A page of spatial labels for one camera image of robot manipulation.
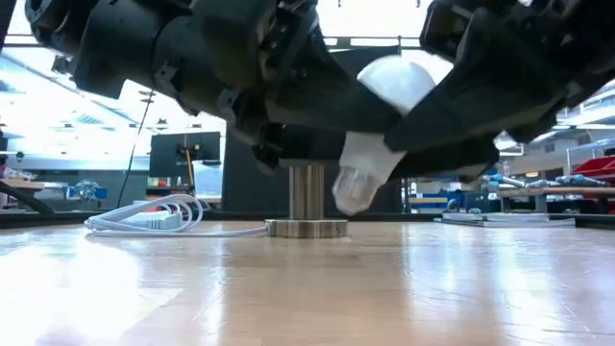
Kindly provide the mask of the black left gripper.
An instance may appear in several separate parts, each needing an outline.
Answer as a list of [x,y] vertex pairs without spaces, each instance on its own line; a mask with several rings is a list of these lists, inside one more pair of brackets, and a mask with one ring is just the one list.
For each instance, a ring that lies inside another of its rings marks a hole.
[[230,132],[264,172],[337,163],[344,132],[384,133],[401,119],[357,79],[369,63],[398,57],[399,49],[330,52],[314,1],[157,6],[164,20],[158,87],[191,110],[232,120]]

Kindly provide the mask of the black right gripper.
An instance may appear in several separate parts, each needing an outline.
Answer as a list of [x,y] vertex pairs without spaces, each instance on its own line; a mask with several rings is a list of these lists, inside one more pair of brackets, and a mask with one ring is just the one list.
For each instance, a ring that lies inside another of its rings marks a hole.
[[528,142],[614,77],[611,4],[485,4],[453,70],[384,142],[421,151],[508,132]]

